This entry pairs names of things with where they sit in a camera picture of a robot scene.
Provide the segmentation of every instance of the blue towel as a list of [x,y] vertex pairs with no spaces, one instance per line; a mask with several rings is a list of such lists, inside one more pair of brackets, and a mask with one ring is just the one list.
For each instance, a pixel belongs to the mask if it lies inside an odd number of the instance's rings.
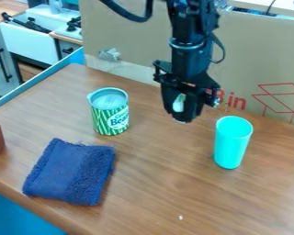
[[27,177],[23,192],[93,206],[100,200],[114,160],[114,147],[53,139]]

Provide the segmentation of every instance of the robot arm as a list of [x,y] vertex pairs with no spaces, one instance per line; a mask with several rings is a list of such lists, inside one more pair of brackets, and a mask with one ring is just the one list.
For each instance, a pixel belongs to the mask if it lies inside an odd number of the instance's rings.
[[[135,22],[145,22],[153,14],[153,0],[146,0],[143,17],[133,15],[114,0],[100,1]],[[225,58],[225,49],[213,34],[220,16],[214,0],[164,1],[173,30],[169,39],[172,61],[153,63],[154,80],[161,85],[165,110],[176,120],[187,123],[200,115],[204,105],[217,106],[220,102],[220,86],[207,74],[211,62],[219,63]],[[218,61],[212,60],[214,43],[223,51]]]

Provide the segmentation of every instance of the blue plastic cup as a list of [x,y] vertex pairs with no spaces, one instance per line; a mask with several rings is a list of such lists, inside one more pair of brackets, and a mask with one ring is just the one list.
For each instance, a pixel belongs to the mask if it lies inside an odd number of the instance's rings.
[[236,116],[220,118],[216,123],[214,161],[225,169],[240,166],[253,133],[253,125]]

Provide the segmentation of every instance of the can label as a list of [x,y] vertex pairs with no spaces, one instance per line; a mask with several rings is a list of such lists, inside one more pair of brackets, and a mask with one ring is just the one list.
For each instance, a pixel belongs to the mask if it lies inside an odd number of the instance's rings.
[[102,110],[92,106],[92,115],[94,129],[102,135],[118,135],[129,126],[128,105],[111,110]]
[[129,124],[129,108],[125,107],[107,120],[111,129],[123,129]]

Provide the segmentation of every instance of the green can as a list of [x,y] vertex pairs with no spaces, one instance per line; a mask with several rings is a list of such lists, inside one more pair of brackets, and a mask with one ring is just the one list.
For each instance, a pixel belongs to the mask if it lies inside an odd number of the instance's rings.
[[89,94],[87,99],[96,132],[114,136],[128,128],[129,97],[125,91],[115,87],[101,88]]

